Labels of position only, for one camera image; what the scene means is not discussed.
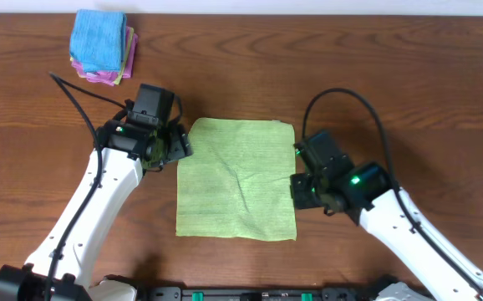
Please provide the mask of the green microfiber cloth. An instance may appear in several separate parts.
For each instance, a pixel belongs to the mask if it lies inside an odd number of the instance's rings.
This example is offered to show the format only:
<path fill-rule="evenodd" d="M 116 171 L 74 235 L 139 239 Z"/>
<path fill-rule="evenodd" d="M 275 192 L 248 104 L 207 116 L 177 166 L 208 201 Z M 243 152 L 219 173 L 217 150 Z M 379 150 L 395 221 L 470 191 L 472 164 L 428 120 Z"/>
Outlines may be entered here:
<path fill-rule="evenodd" d="M 277 120 L 196 120 L 177 166 L 177 236 L 296 239 L 294 139 Z"/>

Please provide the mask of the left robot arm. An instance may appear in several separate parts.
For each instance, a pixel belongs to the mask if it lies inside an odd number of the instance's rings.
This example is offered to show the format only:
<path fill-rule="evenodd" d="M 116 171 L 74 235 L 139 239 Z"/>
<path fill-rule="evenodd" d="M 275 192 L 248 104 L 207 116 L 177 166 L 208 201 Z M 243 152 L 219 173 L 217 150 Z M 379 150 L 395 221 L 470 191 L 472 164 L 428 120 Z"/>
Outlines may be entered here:
<path fill-rule="evenodd" d="M 92 272 L 122 205 L 148 171 L 160 171 L 192 153 L 186 129 L 109 120 L 94 134 L 84 177 L 49 235 L 20 268 L 0 268 L 0 300 L 138 300 L 140 287 Z"/>

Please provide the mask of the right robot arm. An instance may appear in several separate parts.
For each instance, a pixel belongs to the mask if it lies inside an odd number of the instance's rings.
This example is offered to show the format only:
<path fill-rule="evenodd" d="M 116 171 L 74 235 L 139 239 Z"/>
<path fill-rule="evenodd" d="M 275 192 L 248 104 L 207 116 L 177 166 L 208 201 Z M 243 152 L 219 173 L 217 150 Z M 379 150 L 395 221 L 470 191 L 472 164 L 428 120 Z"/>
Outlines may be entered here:
<path fill-rule="evenodd" d="M 405 189 L 392 188 L 380 165 L 294 174 L 291 194 L 297 209 L 347 214 L 394 253 L 435 299 L 483 300 L 483 271 L 429 222 Z"/>

